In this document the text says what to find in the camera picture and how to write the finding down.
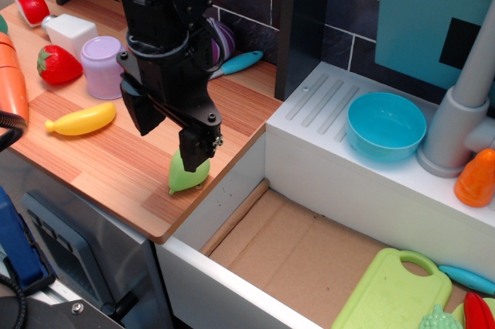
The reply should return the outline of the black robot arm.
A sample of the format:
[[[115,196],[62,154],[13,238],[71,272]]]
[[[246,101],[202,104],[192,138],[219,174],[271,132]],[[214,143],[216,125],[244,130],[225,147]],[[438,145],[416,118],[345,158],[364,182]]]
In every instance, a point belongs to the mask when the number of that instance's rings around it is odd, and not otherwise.
[[[224,47],[205,11],[211,0],[120,0],[127,22],[121,94],[135,127],[147,135],[165,118],[180,128],[183,167],[195,172],[223,142],[222,117],[208,92]]]

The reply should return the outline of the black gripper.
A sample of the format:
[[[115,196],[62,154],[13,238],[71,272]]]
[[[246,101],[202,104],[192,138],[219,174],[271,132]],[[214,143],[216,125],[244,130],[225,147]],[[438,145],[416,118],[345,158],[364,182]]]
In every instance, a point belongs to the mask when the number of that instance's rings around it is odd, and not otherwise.
[[[120,85],[125,107],[141,136],[165,118],[183,128],[179,151],[186,172],[213,158],[223,144],[221,114],[208,94],[213,70],[212,35],[197,29],[166,49],[128,34],[128,55],[118,57],[124,68]]]

